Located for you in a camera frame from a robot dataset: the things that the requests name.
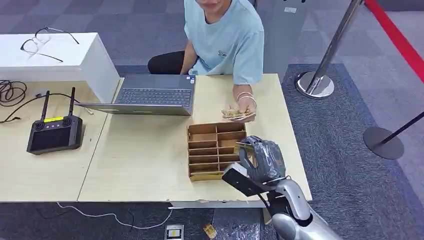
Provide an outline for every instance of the eyeglasses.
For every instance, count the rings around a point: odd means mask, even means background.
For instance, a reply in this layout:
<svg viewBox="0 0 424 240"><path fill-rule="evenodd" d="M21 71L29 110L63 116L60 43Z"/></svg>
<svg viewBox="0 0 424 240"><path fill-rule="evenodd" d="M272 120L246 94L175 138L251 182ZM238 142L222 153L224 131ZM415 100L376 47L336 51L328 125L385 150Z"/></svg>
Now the eyeglasses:
<svg viewBox="0 0 424 240"><path fill-rule="evenodd" d="M54 56L49 56L46 54L42 54L42 53L38 53L39 51L39 45L44 45L46 44L48 41L50 41L51 36L50 33L54 33L54 32L60 32L60 33L66 33L69 34L72 39L77 43L80 44L74 36L72 36L72 34L70 32L67 31L63 31L63 30L59 30L59 29L55 29L55 28L51 28L51 27L44 27L38 31L35 32L35 36L31 39L26 40L22 46L20 46L20 50L27 52L30 55L42 55L42 56L46 56L52 59L56 59L57 61L63 63L64 61L60 60L59 58L56 58Z"/></svg>

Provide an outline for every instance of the cardboard compartment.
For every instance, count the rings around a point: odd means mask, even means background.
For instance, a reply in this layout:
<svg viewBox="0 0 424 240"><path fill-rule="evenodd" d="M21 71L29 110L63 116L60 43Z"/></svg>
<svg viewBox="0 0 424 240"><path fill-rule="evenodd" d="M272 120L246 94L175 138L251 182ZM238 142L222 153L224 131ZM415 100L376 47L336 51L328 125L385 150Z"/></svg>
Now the cardboard compartment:
<svg viewBox="0 0 424 240"><path fill-rule="evenodd" d="M188 157L188 164L218 163L217 155L196 155Z"/></svg>
<svg viewBox="0 0 424 240"><path fill-rule="evenodd" d="M246 136L244 123L219 122L188 126L190 180L220 180L226 167L239 162L239 155L235 154L236 142Z"/></svg>
<svg viewBox="0 0 424 240"><path fill-rule="evenodd" d="M244 123L222 122L216 125L217 133L240 132L246 130Z"/></svg>
<svg viewBox="0 0 424 240"><path fill-rule="evenodd" d="M217 163L189 164L188 168L190 173L210 173L219 171Z"/></svg>
<svg viewBox="0 0 424 240"><path fill-rule="evenodd" d="M234 147L219 147L218 154L219 155L234 154Z"/></svg>
<svg viewBox="0 0 424 240"><path fill-rule="evenodd" d="M217 141L189 141L188 149L206 149L206 148L216 148Z"/></svg>
<svg viewBox="0 0 424 240"><path fill-rule="evenodd" d="M238 162L240 160L239 155L229 154L229 155L219 155L219 162Z"/></svg>
<svg viewBox="0 0 424 240"><path fill-rule="evenodd" d="M196 148L188 150L189 156L218 155L218 148Z"/></svg>
<svg viewBox="0 0 424 240"><path fill-rule="evenodd" d="M216 141L217 127L214 124L190 125L188 127L188 141Z"/></svg>
<svg viewBox="0 0 424 240"><path fill-rule="evenodd" d="M240 162L237 162L237 161L234 161L234 162L221 162L221 163L219 163L219 170L220 171L225 171L225 169L227 169L227 167L230 166L233 163L240 163Z"/></svg>
<svg viewBox="0 0 424 240"><path fill-rule="evenodd" d="M234 148L236 142L246 138L245 131L220 132L217 134L218 147Z"/></svg>

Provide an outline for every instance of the laptop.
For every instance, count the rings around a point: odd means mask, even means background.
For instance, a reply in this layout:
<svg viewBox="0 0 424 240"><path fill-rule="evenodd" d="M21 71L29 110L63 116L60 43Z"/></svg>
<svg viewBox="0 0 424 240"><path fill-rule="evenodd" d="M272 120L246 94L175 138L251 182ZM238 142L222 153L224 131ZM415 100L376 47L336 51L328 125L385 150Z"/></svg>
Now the laptop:
<svg viewBox="0 0 424 240"><path fill-rule="evenodd" d="M128 74L114 103L75 103L78 106L127 115L191 116L196 76Z"/></svg>

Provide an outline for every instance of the stanchion base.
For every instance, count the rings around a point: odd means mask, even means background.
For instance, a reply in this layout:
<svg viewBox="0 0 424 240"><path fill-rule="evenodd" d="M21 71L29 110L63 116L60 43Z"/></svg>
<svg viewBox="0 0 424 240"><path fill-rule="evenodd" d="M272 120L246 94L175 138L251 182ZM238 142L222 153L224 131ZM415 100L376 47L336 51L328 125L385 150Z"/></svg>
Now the stanchion base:
<svg viewBox="0 0 424 240"><path fill-rule="evenodd" d="M309 84L312 82L314 75L315 75L314 71L309 71L309 72L299 74L297 76L298 80L295 82L296 89L301 94L311 99L327 98L334 92L334 83L327 75L322 76L321 82L312 93L306 92L306 89L308 88Z"/></svg>
<svg viewBox="0 0 424 240"><path fill-rule="evenodd" d="M386 144L379 144L392 134L391 131L381 127L370 127L363 133L365 145L376 155L385 159L398 159L404 154L405 148L399 137L395 136Z"/></svg>

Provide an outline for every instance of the metal post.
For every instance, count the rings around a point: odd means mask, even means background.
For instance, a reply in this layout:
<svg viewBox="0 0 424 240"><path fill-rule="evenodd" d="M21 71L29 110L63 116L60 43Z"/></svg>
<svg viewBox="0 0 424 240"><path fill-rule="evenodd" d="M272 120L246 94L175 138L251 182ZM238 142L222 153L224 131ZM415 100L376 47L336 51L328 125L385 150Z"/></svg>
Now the metal post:
<svg viewBox="0 0 424 240"><path fill-rule="evenodd" d="M352 0L350 2L346 13L341 19L337 31L328 45L327 51L325 52L318 69L316 71L305 72L297 76L298 80L296 82L296 88L303 95L312 99L323 99L334 92L334 83L327 75L325 75L325 73L336 54L337 47L339 46L343 33L354 18L355 12L361 2L362 0Z"/></svg>
<svg viewBox="0 0 424 240"><path fill-rule="evenodd" d="M424 118L424 111L395 132L381 127L370 127L363 132L363 141L369 150L378 156L385 159L398 159L405 151L404 144L398 135L422 118Z"/></svg>

